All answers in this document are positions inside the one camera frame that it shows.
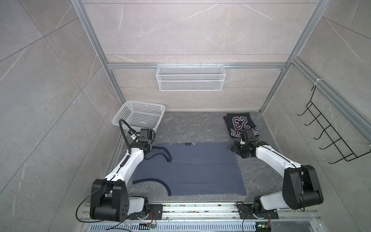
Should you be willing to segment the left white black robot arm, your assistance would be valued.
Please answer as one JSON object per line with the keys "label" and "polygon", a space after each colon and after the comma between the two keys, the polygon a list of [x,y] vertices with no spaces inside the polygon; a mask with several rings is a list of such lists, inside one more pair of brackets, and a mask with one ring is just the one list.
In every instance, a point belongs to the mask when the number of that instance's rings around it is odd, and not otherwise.
{"label": "left white black robot arm", "polygon": [[100,221],[123,222],[129,217],[148,215],[146,197],[129,197],[127,182],[151,150],[152,142],[133,142],[125,156],[104,179],[92,184],[90,218]]}

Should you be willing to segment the navy red-trimmed tank top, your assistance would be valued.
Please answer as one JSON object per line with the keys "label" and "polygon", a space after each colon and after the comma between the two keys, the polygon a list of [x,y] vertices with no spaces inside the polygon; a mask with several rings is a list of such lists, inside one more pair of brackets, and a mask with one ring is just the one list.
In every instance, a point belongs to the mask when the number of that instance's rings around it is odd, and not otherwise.
{"label": "navy red-trimmed tank top", "polygon": [[231,138],[241,138],[244,130],[252,130],[255,136],[260,135],[257,126],[250,117],[250,113],[227,114],[223,119]]}

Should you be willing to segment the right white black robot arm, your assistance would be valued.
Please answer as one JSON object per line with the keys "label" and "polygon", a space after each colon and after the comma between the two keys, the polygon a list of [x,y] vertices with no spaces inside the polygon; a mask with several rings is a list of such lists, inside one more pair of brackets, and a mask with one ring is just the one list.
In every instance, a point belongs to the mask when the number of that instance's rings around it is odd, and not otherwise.
{"label": "right white black robot arm", "polygon": [[282,190],[255,197],[252,213],[264,218],[277,209],[302,209],[324,202],[315,168],[285,157],[264,141],[234,142],[231,151],[242,158],[258,158],[283,177]]}

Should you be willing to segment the grey-blue tank top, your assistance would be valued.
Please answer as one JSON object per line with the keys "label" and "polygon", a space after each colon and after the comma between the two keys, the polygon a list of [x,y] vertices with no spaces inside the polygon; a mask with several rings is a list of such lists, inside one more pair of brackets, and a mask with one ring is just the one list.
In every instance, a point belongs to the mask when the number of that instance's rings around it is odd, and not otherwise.
{"label": "grey-blue tank top", "polygon": [[133,184],[157,182],[168,195],[238,194],[246,190],[232,142],[160,143],[138,165]]}

